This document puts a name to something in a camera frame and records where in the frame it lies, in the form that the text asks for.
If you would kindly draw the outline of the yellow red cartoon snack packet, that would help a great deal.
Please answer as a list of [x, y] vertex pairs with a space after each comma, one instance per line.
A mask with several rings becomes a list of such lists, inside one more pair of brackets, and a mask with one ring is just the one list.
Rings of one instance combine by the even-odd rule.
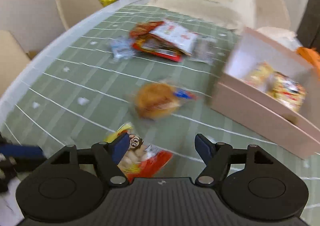
[[118, 167], [129, 182], [135, 178], [153, 177], [173, 157], [171, 152], [146, 143], [135, 133], [132, 123], [123, 124], [116, 132], [109, 134], [104, 141], [111, 143], [122, 134], [129, 136], [130, 143], [127, 152], [119, 161]]

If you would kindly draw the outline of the panda snack packet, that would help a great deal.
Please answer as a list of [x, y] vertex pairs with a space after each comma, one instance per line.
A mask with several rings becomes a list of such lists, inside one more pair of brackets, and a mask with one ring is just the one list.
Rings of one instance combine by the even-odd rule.
[[253, 86], [278, 102], [298, 112], [306, 96], [305, 88], [284, 75], [276, 72], [268, 63], [261, 62], [244, 78], [243, 82]]

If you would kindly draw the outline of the clear grey snack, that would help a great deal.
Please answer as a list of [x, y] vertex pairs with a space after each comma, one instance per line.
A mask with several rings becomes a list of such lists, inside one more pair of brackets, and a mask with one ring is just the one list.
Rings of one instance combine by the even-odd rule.
[[211, 65], [216, 52], [216, 39], [212, 37], [200, 37], [196, 40], [191, 56], [192, 61]]

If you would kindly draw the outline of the red white snack packet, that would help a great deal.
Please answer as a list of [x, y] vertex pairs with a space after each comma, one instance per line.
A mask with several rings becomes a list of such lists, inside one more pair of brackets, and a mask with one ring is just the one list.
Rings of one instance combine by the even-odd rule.
[[174, 62], [180, 62], [182, 56], [192, 56], [199, 35], [183, 27], [179, 23], [163, 19], [164, 23], [148, 34], [132, 38], [132, 47]]

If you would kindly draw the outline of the red quail egg packet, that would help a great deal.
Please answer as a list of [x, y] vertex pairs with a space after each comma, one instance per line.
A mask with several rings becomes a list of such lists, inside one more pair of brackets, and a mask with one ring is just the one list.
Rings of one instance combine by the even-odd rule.
[[131, 38], [136, 38], [145, 34], [148, 34], [158, 26], [161, 26], [164, 21], [150, 21], [146, 23], [138, 23], [135, 27], [129, 32]]

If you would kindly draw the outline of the round pastry in wrapper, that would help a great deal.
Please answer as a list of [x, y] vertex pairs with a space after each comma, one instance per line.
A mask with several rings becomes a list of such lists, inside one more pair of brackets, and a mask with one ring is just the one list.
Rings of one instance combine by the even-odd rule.
[[196, 99], [197, 95], [191, 91], [169, 82], [148, 82], [133, 96], [133, 105], [140, 118], [156, 120], [173, 114]]

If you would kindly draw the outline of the pink storage box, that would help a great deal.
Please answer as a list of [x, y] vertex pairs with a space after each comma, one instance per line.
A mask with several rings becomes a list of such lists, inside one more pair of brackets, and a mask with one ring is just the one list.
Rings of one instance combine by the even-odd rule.
[[[298, 112], [271, 96], [272, 78], [258, 87], [245, 83], [245, 76], [263, 62], [306, 89]], [[301, 159], [319, 152], [319, 76], [315, 67], [251, 28], [244, 29], [230, 53], [213, 89], [211, 107]]]

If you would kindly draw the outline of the near beige chair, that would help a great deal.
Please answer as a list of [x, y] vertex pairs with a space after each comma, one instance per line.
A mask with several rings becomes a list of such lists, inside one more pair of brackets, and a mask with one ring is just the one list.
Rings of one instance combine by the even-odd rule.
[[0, 31], [0, 94], [5, 93], [11, 83], [29, 64], [30, 59], [22, 47], [7, 30]]

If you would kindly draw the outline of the beige chair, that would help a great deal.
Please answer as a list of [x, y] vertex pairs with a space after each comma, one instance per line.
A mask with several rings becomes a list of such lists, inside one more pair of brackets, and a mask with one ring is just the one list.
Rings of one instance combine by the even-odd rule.
[[29, 64], [30, 59], [22, 47], [7, 30], [0, 31], [0, 94], [5, 93], [11, 83]]
[[65, 30], [103, 8], [99, 0], [55, 0]]

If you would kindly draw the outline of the green grid tablecloth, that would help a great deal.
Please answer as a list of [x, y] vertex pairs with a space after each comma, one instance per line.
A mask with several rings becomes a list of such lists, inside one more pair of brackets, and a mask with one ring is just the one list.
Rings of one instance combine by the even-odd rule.
[[[110, 43], [139, 22], [171, 19], [216, 40], [208, 65], [184, 59], [173, 63], [145, 54], [114, 60]], [[161, 177], [192, 177], [204, 164], [194, 148], [201, 133], [235, 148], [257, 144], [296, 173], [309, 188], [302, 214], [319, 225], [319, 154], [302, 160], [259, 134], [212, 110], [212, 88], [237, 36], [224, 28], [152, 6], [127, 6], [102, 17], [95, 26], [71, 35], [66, 44], [42, 52], [3, 102], [1, 133], [13, 143], [39, 145], [50, 156], [65, 145], [91, 147], [131, 122], [146, 142], [173, 153]], [[172, 115], [157, 121], [137, 117], [132, 96], [147, 82], [167, 79], [197, 95]]]

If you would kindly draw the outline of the blue white snack packet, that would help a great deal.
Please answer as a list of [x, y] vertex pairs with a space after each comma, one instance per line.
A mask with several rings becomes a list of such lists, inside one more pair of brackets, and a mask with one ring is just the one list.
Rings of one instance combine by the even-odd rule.
[[110, 49], [116, 61], [133, 58], [137, 51], [132, 47], [134, 39], [120, 36], [110, 42]]

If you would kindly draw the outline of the orange box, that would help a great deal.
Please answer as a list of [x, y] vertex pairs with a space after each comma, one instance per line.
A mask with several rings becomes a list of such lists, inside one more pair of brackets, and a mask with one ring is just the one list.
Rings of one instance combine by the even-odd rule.
[[314, 48], [298, 47], [296, 53], [312, 64], [317, 75], [320, 76], [319, 53]]

